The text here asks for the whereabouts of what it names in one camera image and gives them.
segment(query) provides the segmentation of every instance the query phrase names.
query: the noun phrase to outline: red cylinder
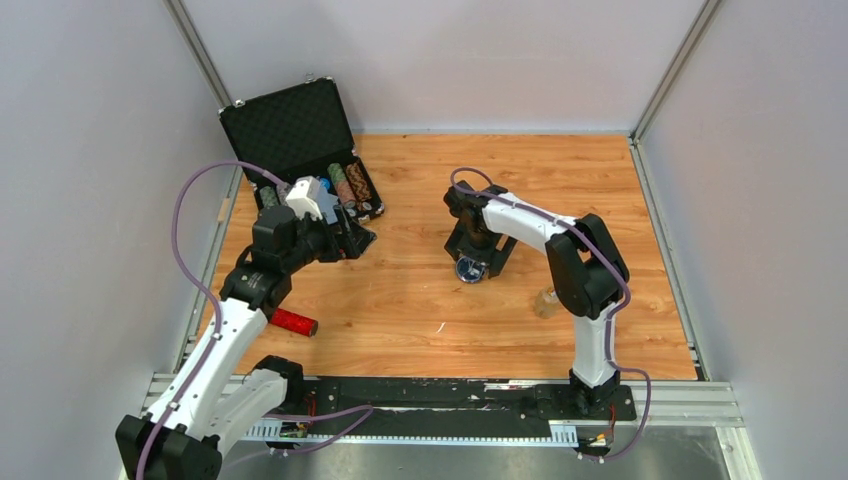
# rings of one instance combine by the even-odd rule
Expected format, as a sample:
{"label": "red cylinder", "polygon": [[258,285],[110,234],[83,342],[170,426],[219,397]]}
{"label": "red cylinder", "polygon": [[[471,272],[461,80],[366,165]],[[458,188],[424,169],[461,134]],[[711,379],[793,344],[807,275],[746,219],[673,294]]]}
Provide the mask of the red cylinder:
{"label": "red cylinder", "polygon": [[318,331],[318,322],[309,317],[298,315],[288,310],[278,308],[271,317],[271,324],[294,333],[299,333],[307,337],[315,335]]}

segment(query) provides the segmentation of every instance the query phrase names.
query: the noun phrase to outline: gray wall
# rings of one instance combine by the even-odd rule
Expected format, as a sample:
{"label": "gray wall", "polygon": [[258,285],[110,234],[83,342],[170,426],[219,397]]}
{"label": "gray wall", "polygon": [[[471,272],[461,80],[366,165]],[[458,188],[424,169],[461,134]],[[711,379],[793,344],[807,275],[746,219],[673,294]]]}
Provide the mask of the gray wall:
{"label": "gray wall", "polygon": [[[186,328],[174,198],[231,152],[161,2],[3,2],[0,65],[0,478],[114,479]],[[228,174],[190,194],[195,268]]]}
{"label": "gray wall", "polygon": [[764,478],[843,478],[848,3],[729,0],[645,140]]}
{"label": "gray wall", "polygon": [[185,0],[234,98],[339,81],[355,129],[628,130],[702,0]]}

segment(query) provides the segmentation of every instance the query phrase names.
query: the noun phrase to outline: wire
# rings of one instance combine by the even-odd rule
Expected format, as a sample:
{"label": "wire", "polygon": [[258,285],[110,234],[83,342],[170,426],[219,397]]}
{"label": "wire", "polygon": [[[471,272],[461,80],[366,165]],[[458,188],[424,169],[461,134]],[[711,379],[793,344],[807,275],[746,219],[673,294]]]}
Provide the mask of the wire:
{"label": "wire", "polygon": [[[177,201],[176,203],[174,203],[174,215],[171,219],[171,251],[174,254],[174,260],[177,261],[177,265],[179,265],[180,270],[183,272],[183,275],[185,275],[185,277],[195,287],[197,287],[203,293],[204,296],[206,296],[209,302],[212,303],[212,308],[215,310],[214,318],[217,320],[213,329],[214,333],[220,333],[221,327],[224,323],[224,315],[221,312],[221,303],[218,301],[215,295],[212,294],[209,288],[207,288],[206,285],[204,285],[203,282],[200,281],[200,279],[195,277],[188,269],[188,266],[186,266],[182,255],[180,255],[180,249],[177,244],[177,226],[179,225],[180,220],[180,209],[182,208],[183,200],[185,199],[189,187],[191,187],[195,180],[197,180],[201,175],[208,172],[209,170],[212,170],[213,168],[228,166],[242,167],[248,170],[253,170],[254,172],[259,172],[260,174],[262,174],[262,176],[274,182],[275,185],[286,185],[286,183],[280,180],[279,177],[265,170],[264,168],[257,167],[256,165],[250,163],[240,162],[238,160],[228,160],[225,162],[218,162],[213,163],[211,165],[207,165],[194,172],[194,174],[192,174],[191,177],[186,180],[185,184],[183,184],[182,189],[180,189],[179,195],[177,195]],[[138,457],[138,464],[136,465],[135,472],[135,478],[137,480],[144,480],[144,470],[147,467],[147,460],[150,457],[150,451],[153,449],[153,444],[156,441],[156,437],[159,436],[159,432],[162,430],[162,427],[164,427],[165,422],[168,421],[168,418],[174,412],[174,409],[171,407],[171,405],[175,403],[179,404],[183,395],[185,395],[185,392],[188,391],[189,387],[191,386],[191,383],[194,381],[194,379],[200,373],[200,370],[203,368],[203,365],[209,359],[209,356],[212,354],[212,349],[215,348],[216,343],[216,340],[211,338],[209,339],[209,341],[206,343],[206,347],[200,354],[200,359],[194,365],[194,368],[189,371],[188,375],[186,375],[185,381],[182,383],[182,385],[180,385],[180,388],[178,388],[177,391],[174,393],[171,402],[169,402],[168,406],[165,407],[165,410],[162,412],[162,415],[159,417],[159,420],[156,422],[155,425],[153,425],[153,429],[150,431],[150,435],[147,436],[147,440],[144,442],[144,446],[141,449],[141,454]]]}
{"label": "wire", "polygon": [[[278,419],[278,420],[283,420],[284,422],[310,422],[311,423],[311,422],[320,422],[320,421],[323,421],[323,420],[332,420],[332,419],[335,419],[335,418],[340,418],[340,417],[344,417],[346,415],[350,415],[351,413],[363,412],[363,411],[365,412],[364,415],[357,418],[355,422],[350,424],[350,426],[348,426],[347,428],[345,428],[341,432],[333,435],[332,437],[330,437],[326,441],[323,441],[323,442],[316,444],[316,445],[313,445],[311,447],[300,448],[300,449],[297,449],[297,450],[285,450],[285,449],[272,448],[271,454],[282,451],[282,452],[284,452],[283,455],[300,455],[300,454],[305,454],[305,453],[312,453],[312,452],[321,450],[322,448],[329,447],[333,443],[337,442],[343,436],[352,432],[356,427],[361,425],[362,422],[364,422],[366,419],[368,419],[368,417],[370,417],[371,414],[374,413],[374,407],[372,407],[371,405],[359,405],[359,406],[356,406],[356,407],[353,407],[353,408],[348,408],[347,410],[342,410],[340,412],[328,413],[326,415],[318,415],[318,416],[314,416],[314,415],[278,415],[278,414],[269,413],[269,414],[265,415],[264,418],[275,418],[275,419]],[[251,453],[250,455],[246,455],[246,456],[228,464],[225,468],[232,468],[232,467],[238,465],[239,463],[245,462],[247,460],[251,460],[253,458],[262,457],[262,456],[265,456],[265,455],[268,455],[268,452],[264,451],[264,450],[261,451],[261,452]]]}
{"label": "wire", "polygon": [[590,242],[589,239],[586,237],[586,235],[583,234],[583,232],[581,232],[580,230],[578,230],[577,227],[575,227],[574,225],[571,225],[570,223],[564,222],[564,221],[554,217],[553,215],[550,215],[549,213],[545,212],[544,210],[536,208],[532,205],[528,205],[526,203],[521,203],[521,202],[513,202],[512,200],[508,200],[506,198],[500,197],[500,196],[495,195],[495,194],[490,193],[490,192],[471,190],[471,189],[462,187],[462,186],[460,186],[456,183],[456,174],[458,174],[460,172],[475,173],[475,174],[483,177],[487,182],[489,182],[490,186],[494,185],[494,182],[492,182],[492,179],[488,175],[486,175],[482,170],[478,170],[478,169],[472,168],[472,167],[459,167],[456,170],[454,170],[453,172],[451,172],[451,177],[450,177],[451,178],[451,186],[453,186],[453,188],[456,189],[456,191],[458,191],[460,193],[464,193],[466,195],[473,195],[473,196],[476,196],[476,197],[485,197],[485,198],[488,198],[490,200],[495,200],[495,201],[500,202],[500,203],[505,203],[512,208],[518,208],[518,209],[530,212],[530,213],[532,213],[532,214],[534,214],[538,217],[544,218],[545,220],[547,220],[549,222],[553,222],[553,223],[556,223],[557,225],[564,227],[566,230],[571,232],[575,237],[577,237],[578,240],[583,242],[583,245],[585,245],[589,249],[589,251],[592,252],[592,254],[595,256],[595,258],[597,258],[598,261],[600,261],[601,264],[607,270],[609,270],[610,274],[613,276],[615,281],[621,287],[621,290],[624,293],[624,298],[622,299],[622,301],[618,305],[613,307],[609,311],[609,313],[607,313],[607,318],[604,320],[604,322],[605,322],[605,327],[604,327],[604,356],[606,357],[607,363],[612,368],[618,370],[619,372],[637,373],[637,374],[639,374],[639,375],[641,375],[642,377],[645,378],[645,410],[644,410],[644,412],[642,412],[642,419],[639,422],[639,427],[636,429],[636,436],[633,437],[633,440],[631,440],[630,443],[628,443],[624,448],[622,448],[620,451],[618,451],[616,453],[613,453],[611,455],[606,455],[604,457],[597,457],[597,456],[594,456],[594,455],[585,455],[585,456],[589,459],[596,460],[596,461],[615,460],[616,458],[623,457],[624,455],[626,455],[628,452],[630,452],[633,449],[633,447],[639,442],[640,438],[642,437],[642,432],[645,430],[645,424],[648,422],[648,414],[649,414],[650,409],[651,409],[651,376],[648,374],[648,372],[646,372],[645,370],[642,370],[641,368],[622,367],[621,365],[617,364],[615,362],[615,360],[613,360],[613,358],[612,358],[612,345],[611,345],[611,343],[612,343],[612,319],[613,319],[613,317],[615,316],[616,313],[620,312],[624,307],[626,307],[630,303],[630,300],[632,298],[632,294],[630,292],[630,287],[627,286],[627,282],[624,281],[624,277],[621,276],[621,273],[618,271],[618,269],[615,268],[615,266],[613,266],[613,264],[601,253],[601,251],[598,249],[598,247],[596,247],[592,242]]}

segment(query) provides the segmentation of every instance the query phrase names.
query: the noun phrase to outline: wood grain surface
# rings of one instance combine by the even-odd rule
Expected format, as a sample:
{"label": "wood grain surface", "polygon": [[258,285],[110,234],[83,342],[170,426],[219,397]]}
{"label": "wood grain surface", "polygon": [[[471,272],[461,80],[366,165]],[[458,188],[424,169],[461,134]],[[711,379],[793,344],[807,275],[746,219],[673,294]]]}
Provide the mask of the wood grain surface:
{"label": "wood grain surface", "polygon": [[[371,135],[356,142],[386,204],[368,225],[377,240],[358,260],[298,272],[283,307],[318,320],[318,334],[269,325],[238,372],[274,354],[314,375],[566,377],[570,315],[562,309],[543,320],[533,313],[536,294],[551,284],[544,255],[519,244],[500,277],[467,285],[454,274],[443,247],[455,220],[442,196],[450,172],[469,165],[547,210],[600,215],[631,272],[633,302],[618,317],[619,363],[655,378],[695,378],[624,137]],[[473,175],[460,178],[485,186]],[[213,291],[250,242],[256,214],[243,182]]]}

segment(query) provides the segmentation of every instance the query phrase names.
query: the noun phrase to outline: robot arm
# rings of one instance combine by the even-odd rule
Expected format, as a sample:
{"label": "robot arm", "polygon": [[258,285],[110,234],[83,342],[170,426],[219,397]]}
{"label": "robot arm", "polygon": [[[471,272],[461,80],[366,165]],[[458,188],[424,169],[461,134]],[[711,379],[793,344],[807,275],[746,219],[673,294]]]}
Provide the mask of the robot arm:
{"label": "robot arm", "polygon": [[[458,185],[472,190],[465,182]],[[518,241],[545,254],[557,297],[574,316],[575,360],[570,377],[573,384],[583,387],[583,398],[578,402],[585,402],[587,410],[603,404],[619,383],[618,373],[605,354],[604,322],[621,299],[621,287],[594,255],[586,261],[581,259],[580,252],[588,248],[566,227],[513,207],[515,202],[528,204],[503,187],[491,185],[486,191],[508,202],[466,195],[454,187],[445,194],[445,203],[451,215],[457,218],[456,227],[445,244],[445,249],[457,262],[457,275],[469,283],[482,280],[487,273],[489,278],[499,275]],[[600,217],[589,214],[578,219],[538,210],[580,230],[619,270],[625,281],[629,279],[621,254]],[[498,249],[503,236],[507,239]],[[611,354],[613,344],[610,339]]]}
{"label": "robot arm", "polygon": [[[226,399],[221,394],[247,348],[291,292],[292,275],[315,260],[358,258],[376,238],[350,222],[328,195],[315,178],[307,177],[298,180],[287,205],[260,212],[252,244],[221,289],[223,318],[212,319],[180,373],[144,416],[127,415],[118,426],[118,449],[130,478],[154,425],[169,407],[147,460],[146,480],[217,478],[223,458],[258,419],[301,401],[303,368],[275,356],[259,362]],[[215,322],[223,322],[217,333]],[[207,351],[210,342],[214,348]],[[185,392],[175,402],[181,390]]]}

